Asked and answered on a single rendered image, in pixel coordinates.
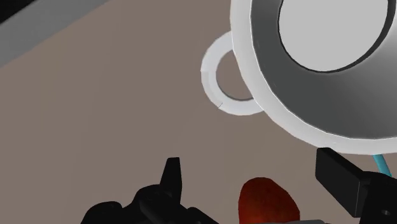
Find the white cup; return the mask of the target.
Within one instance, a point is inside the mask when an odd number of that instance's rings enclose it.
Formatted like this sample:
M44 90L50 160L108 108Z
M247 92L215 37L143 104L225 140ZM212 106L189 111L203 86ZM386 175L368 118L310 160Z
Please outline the white cup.
M339 153L397 153L397 0L386 0L383 28L354 62L331 71L301 66L282 43L284 0L231 0L230 30L207 49L201 82L209 100L237 116L265 112L292 136ZM219 87L218 65L233 52L251 93Z

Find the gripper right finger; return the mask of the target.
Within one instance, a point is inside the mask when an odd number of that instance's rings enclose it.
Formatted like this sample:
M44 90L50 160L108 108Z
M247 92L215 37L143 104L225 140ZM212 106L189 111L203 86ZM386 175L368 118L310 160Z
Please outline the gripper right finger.
M397 224L397 179L363 171L331 148L316 151L315 177L359 224Z

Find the turquoise thin curved object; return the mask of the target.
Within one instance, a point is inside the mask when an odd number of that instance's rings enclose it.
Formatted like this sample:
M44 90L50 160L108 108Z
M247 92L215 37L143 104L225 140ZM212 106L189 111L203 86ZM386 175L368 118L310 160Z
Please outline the turquoise thin curved object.
M372 157L375 160L379 172L391 177L392 174L391 171L389 170L389 167L386 163L384 156L382 154L378 154L378 155L372 155Z

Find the red rounded object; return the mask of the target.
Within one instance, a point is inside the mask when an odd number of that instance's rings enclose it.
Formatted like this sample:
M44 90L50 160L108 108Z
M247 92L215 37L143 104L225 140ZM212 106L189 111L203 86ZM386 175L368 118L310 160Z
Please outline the red rounded object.
M300 210L291 195L270 178L245 182L238 200L239 224L287 223L300 220Z

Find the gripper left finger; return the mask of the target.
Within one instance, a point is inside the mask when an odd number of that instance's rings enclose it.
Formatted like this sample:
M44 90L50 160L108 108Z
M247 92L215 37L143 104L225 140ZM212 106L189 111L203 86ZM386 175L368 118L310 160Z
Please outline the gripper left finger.
M196 207L181 205L182 177L178 157L167 159L157 185L138 190L132 202L101 202L92 206L81 224L219 224Z

